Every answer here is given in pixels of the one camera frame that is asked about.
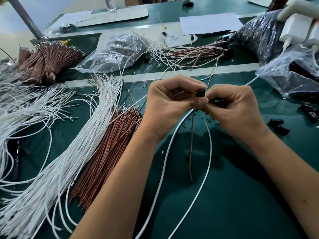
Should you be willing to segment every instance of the person's right hand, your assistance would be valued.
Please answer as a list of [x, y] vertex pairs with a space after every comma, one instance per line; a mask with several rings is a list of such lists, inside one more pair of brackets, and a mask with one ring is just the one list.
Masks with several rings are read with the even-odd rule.
[[[216, 119], [232, 137], [250, 145], [269, 129], [260, 115], [256, 97], [250, 86], [213, 85], [205, 94], [209, 103], [202, 111]], [[224, 108], [214, 104], [225, 99]]]

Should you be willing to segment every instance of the forearm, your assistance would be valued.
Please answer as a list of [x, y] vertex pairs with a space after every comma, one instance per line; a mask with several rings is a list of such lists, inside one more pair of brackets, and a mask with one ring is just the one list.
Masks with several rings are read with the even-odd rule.
[[319, 173], [270, 130], [249, 145], [309, 238], [319, 238]]
[[157, 144], [142, 122], [71, 238], [132, 238]]

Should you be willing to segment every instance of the green table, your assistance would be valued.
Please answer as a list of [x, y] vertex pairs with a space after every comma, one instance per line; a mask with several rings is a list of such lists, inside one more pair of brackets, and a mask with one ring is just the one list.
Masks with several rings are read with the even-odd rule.
[[[195, 5], [190, 9], [182, 9], [181, 2], [169, 2], [146, 5], [149, 18], [119, 24], [99, 25], [92, 30], [102, 30], [121, 26], [136, 26], [154, 24], [157, 13], [162, 22], [177, 21], [178, 17], [186, 15], [204, 15], [238, 11], [237, 14], [247, 14], [264, 11], [265, 8], [250, 5], [247, 0], [194, 0]], [[90, 53], [97, 45], [99, 34], [73, 36], [72, 42]], [[241, 50], [236, 51], [231, 60], [224, 64], [247, 64], [256, 62], [254, 57]], [[144, 64], [127, 69], [126, 74], [146, 72]], [[254, 72], [228, 73], [213, 76], [210, 86], [217, 83], [235, 85], [246, 84], [255, 77]], [[87, 74], [76, 73], [65, 76], [64, 80], [87, 79]], [[148, 88], [142, 88], [143, 83], [125, 83], [121, 103], [131, 104], [127, 88], [131, 90], [134, 100], [139, 100], [147, 93]], [[319, 170], [319, 150], [317, 137], [319, 129], [310, 124], [305, 116], [297, 111], [297, 102], [284, 100], [274, 92], [263, 80], [256, 80], [253, 91], [257, 97], [261, 114], [267, 122], [271, 118], [284, 119], [285, 127], [291, 129], [289, 135], [282, 140], [289, 145], [307, 163]], [[90, 94], [95, 87], [80, 88], [79, 93]], [[144, 112], [144, 101], [140, 103]], [[81, 107], [69, 109], [72, 116], [78, 120], [57, 121], [53, 127], [53, 145], [48, 162], [59, 156], [78, 134], [89, 117], [88, 107], [81, 103]], [[194, 151], [192, 159], [193, 181], [190, 180], [188, 160], [190, 152], [191, 121], [186, 120], [172, 145], [168, 156], [165, 176], [150, 222], [142, 238], [167, 238], [176, 227], [189, 205], [193, 201], [202, 181], [209, 161], [209, 136], [201, 112], [194, 117]], [[213, 156], [206, 183], [188, 216], [179, 227], [173, 238], [307, 238], [301, 226], [294, 217], [289, 206], [270, 180], [262, 166], [241, 148], [231, 137], [225, 134], [216, 122], [208, 123], [213, 140]], [[30, 127], [26, 133], [36, 131], [37, 127]], [[149, 213], [153, 198], [160, 180], [165, 152], [172, 132], [160, 142], [150, 169], [149, 177], [141, 203], [134, 235], [141, 229]], [[49, 146], [49, 133], [43, 130], [36, 136], [26, 140], [26, 147], [32, 156], [25, 156], [22, 163], [21, 179], [33, 177], [42, 165], [43, 158]], [[69, 207], [74, 221], [79, 221], [83, 212], [73, 201]], [[62, 227], [60, 216], [56, 215], [56, 225]], [[66, 230], [59, 233], [61, 238], [68, 238]], [[37, 238], [54, 238], [50, 225], [45, 222]]]

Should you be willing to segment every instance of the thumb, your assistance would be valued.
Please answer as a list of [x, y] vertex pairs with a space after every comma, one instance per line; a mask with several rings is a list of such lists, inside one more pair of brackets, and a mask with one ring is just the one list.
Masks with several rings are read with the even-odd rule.
[[223, 116], [223, 114], [225, 114], [225, 112], [227, 112], [227, 109], [221, 108], [221, 107], [216, 106], [216, 105], [211, 104], [211, 103], [207, 103], [207, 104], [203, 105], [201, 110], [203, 112], [205, 112], [207, 115], [210, 115], [211, 118], [216, 119], [216, 120], [219, 120], [221, 118], [221, 116]]
[[180, 102], [186, 112], [191, 109], [200, 110], [204, 105], [208, 103], [208, 98], [193, 96]]

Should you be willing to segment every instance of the skin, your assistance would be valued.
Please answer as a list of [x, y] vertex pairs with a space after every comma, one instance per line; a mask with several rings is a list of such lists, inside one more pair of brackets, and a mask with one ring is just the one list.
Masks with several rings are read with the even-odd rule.
[[[206, 85], [182, 75], [150, 85], [141, 125], [71, 238], [132, 238], [158, 142], [192, 108], [216, 119], [254, 153], [309, 238], [319, 238], [319, 173], [269, 130], [249, 86], [214, 85], [196, 97], [200, 88]], [[213, 104], [216, 97], [225, 99], [223, 108]]]

